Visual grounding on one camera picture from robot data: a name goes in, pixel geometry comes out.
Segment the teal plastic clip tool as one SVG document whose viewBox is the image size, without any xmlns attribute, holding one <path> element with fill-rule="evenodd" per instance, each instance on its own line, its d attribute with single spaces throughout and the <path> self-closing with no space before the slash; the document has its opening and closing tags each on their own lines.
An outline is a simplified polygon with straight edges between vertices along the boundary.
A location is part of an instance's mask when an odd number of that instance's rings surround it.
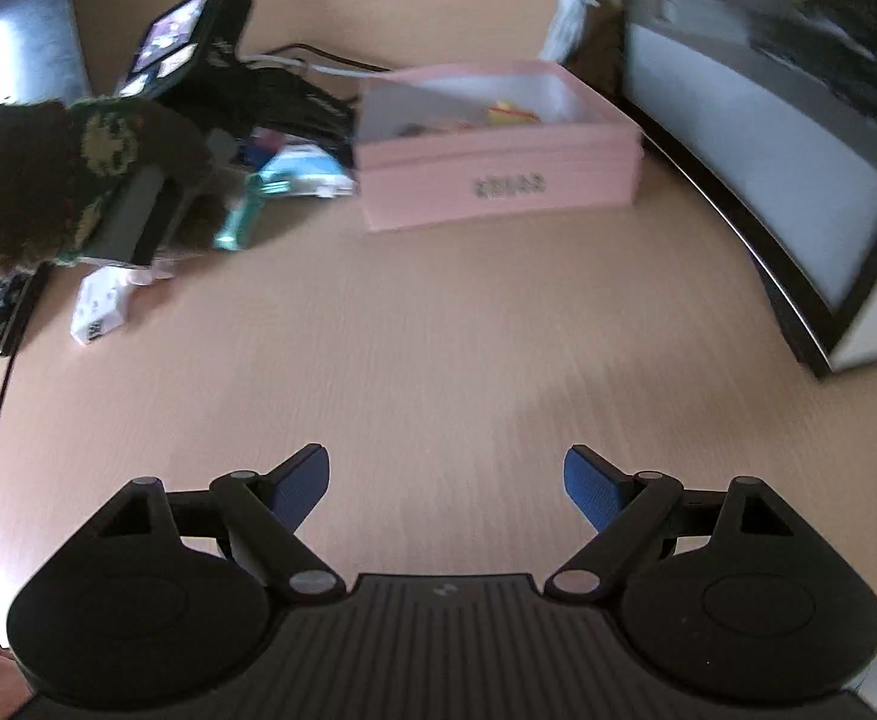
<svg viewBox="0 0 877 720">
<path fill-rule="evenodd" d="M 226 172 L 224 181 L 226 219 L 215 232 L 212 247 L 222 252 L 240 252 L 250 247 L 263 208 L 284 195 L 290 182 L 286 176 L 269 177 L 244 171 Z"/>
</svg>

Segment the pink cardboard box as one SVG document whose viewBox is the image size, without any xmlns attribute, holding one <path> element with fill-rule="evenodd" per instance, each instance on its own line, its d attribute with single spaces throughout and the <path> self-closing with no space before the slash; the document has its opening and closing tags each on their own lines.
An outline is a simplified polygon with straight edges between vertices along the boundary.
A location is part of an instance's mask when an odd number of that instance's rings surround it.
<svg viewBox="0 0 877 720">
<path fill-rule="evenodd" d="M 497 103 L 536 125 L 489 127 Z M 352 142 L 374 232 L 635 200 L 642 130 L 554 62 L 430 65 L 370 76 Z"/>
</svg>

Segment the white small box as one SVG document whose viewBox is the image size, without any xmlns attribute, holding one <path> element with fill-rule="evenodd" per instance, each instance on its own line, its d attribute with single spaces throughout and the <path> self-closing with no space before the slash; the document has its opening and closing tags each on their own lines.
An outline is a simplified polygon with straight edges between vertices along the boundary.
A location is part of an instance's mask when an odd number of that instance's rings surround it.
<svg viewBox="0 0 877 720">
<path fill-rule="evenodd" d="M 128 271 L 102 266 L 80 282 L 69 332 L 74 341 L 91 344 L 126 322 L 133 285 Z"/>
</svg>

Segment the crocheted doll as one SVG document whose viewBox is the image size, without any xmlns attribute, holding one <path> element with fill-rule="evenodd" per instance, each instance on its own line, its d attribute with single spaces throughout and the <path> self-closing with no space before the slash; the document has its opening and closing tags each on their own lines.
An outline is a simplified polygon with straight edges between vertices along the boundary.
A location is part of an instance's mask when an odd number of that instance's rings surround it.
<svg viewBox="0 0 877 720">
<path fill-rule="evenodd" d="M 144 167 L 196 187 L 212 153 L 193 122 L 151 99 L 2 104 L 0 273 L 75 259 Z"/>
</svg>

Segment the blue white tissue pack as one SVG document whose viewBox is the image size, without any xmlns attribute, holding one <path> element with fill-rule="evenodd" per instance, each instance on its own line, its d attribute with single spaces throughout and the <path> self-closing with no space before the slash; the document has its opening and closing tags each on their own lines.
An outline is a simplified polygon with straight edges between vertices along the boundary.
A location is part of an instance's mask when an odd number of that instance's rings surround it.
<svg viewBox="0 0 877 720">
<path fill-rule="evenodd" d="M 266 197 L 313 197 L 333 200 L 352 197 L 356 181 L 351 172 L 317 145 L 286 146 L 261 171 L 260 190 Z"/>
</svg>

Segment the yellow toy camera keychain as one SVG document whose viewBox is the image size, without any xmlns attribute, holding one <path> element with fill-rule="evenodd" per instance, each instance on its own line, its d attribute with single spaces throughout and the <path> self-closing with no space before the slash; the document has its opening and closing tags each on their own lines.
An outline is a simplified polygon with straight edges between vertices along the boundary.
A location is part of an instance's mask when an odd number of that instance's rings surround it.
<svg viewBox="0 0 877 720">
<path fill-rule="evenodd" d="M 541 122 L 536 112 L 521 107 L 514 106 L 505 101 L 497 101 L 497 103 L 486 109 L 486 124 L 489 127 L 508 127 L 509 125 L 536 125 Z"/>
</svg>

